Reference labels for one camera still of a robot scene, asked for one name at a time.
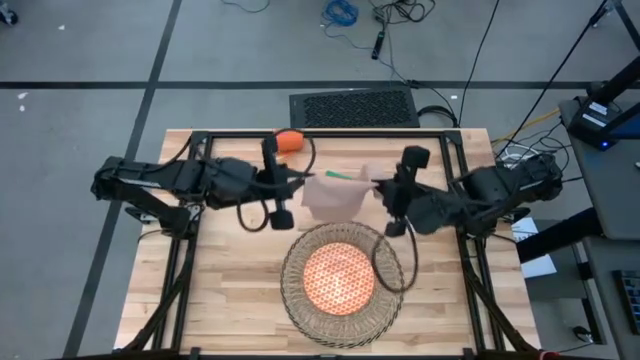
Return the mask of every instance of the butcher block tabletop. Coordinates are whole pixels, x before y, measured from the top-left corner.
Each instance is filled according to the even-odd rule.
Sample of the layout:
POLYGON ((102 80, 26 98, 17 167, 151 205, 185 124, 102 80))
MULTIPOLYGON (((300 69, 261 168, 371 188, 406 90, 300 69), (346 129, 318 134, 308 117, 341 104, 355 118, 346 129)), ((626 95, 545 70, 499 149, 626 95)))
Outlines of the butcher block tabletop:
MULTIPOLYGON (((191 131, 167 131, 160 163, 180 150, 191 131)), ((447 189, 437 139, 393 138, 396 131, 393 129, 370 131, 384 131, 389 138, 316 138, 317 158, 313 172, 331 170, 357 176, 363 164, 375 163, 391 176, 405 146, 419 145, 431 151, 431 158, 427 169, 418 171, 417 181, 447 189)), ((494 164, 485 129, 462 129, 460 132, 470 170, 494 164)), ((250 137, 216 138, 212 156, 237 157, 262 168, 260 142, 261 139, 250 137)), ((449 151, 457 175, 458 164, 452 144, 449 144, 449 151)), ((309 146, 306 145, 303 151, 283 161, 290 168, 303 170, 309 157, 309 146)), ((155 194, 168 203, 177 204, 166 193, 155 194)), ((288 231, 274 231, 267 226, 261 232, 248 233, 238 224, 235 208, 205 210, 200 222, 181 353, 200 347, 202 354, 460 355, 464 347, 475 348, 453 228, 443 228, 427 236, 416 234, 420 255, 416 285, 405 294, 398 318, 379 339, 354 349, 336 349, 319 345, 300 333, 285 311, 280 293, 280 273, 284 257, 294 241, 306 230, 320 224, 311 217, 307 208, 300 205, 301 198, 302 191, 298 191, 293 200, 287 202, 287 209, 293 212, 295 220, 294 229, 288 231)), ((268 206, 273 210, 273 201, 268 202, 268 206)), ((242 211, 249 227, 256 227, 262 222, 263 210, 259 204, 243 205, 242 211)), ((369 193, 353 221, 384 232, 388 216, 380 200, 369 193)), ((158 225, 152 224, 144 226, 142 231, 155 229, 158 225)), ((507 224, 500 224, 498 233, 513 236, 507 224)), ((402 245, 406 241, 390 239, 392 246, 399 244, 398 256, 403 268, 407 269, 405 277, 408 277, 412 258, 406 251, 407 247, 402 245)), ((171 239, 158 232, 140 241, 114 348, 123 347, 131 341, 157 307, 170 244, 171 239)), ((472 242, 468 247, 472 253, 475 252, 472 242)), ((185 249, 186 243, 181 248, 180 258, 184 256, 185 249)), ((525 339, 539 347, 515 244, 491 237, 487 241, 486 253, 498 305, 525 339)), ((492 348, 488 314, 479 299, 478 303, 486 344, 492 348)), ((170 344, 176 304, 168 315, 164 347, 170 344)))

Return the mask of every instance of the wire basket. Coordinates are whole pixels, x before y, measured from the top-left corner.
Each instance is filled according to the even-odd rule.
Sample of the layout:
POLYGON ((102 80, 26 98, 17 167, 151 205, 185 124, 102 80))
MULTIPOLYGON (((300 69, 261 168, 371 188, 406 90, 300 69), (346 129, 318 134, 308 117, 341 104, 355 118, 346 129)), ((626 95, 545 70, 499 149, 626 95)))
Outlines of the wire basket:
POLYGON ((315 342, 337 348, 368 344, 398 316, 402 295, 385 290, 371 266, 375 241, 377 267, 387 283, 404 286, 402 268, 384 236, 355 222, 317 226, 291 246, 282 265, 280 291, 293 324, 315 342))

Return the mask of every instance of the orange plate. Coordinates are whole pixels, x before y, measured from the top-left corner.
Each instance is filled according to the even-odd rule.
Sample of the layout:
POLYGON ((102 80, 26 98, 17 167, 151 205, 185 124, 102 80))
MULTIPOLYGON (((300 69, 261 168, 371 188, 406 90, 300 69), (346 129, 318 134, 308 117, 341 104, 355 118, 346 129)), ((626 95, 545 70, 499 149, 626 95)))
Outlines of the orange plate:
POLYGON ((353 245, 332 243, 316 250, 304 267, 304 290, 311 302, 332 315, 362 309, 373 294, 367 255, 353 245))

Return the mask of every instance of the white paper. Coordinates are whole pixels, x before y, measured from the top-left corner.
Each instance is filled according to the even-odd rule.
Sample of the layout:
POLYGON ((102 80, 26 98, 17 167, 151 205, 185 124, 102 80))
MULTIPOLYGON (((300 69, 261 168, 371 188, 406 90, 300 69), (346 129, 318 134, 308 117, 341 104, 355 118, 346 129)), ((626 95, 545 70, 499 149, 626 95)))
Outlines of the white paper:
MULTIPOLYGON (((538 228, 533 222, 533 218, 523 218, 517 223, 511 225, 513 236, 516 242, 520 242, 531 235, 538 233, 538 228)), ((522 273, 525 278, 532 278, 536 276, 555 274, 557 272, 556 267, 553 265, 551 256, 545 255, 537 259, 531 260, 521 265, 522 273)))

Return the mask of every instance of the woven basket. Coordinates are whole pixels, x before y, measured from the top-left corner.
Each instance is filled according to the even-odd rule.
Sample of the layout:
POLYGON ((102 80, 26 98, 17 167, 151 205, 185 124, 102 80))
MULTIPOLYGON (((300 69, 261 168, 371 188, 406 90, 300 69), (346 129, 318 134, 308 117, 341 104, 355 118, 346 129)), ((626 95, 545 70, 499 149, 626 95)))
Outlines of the woven basket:
POLYGON ((402 268, 384 236, 359 223, 331 223, 304 233, 282 265, 282 301, 293 324, 319 344, 353 348, 372 342, 393 324, 402 295, 375 279, 375 241, 381 276, 404 286, 402 268))

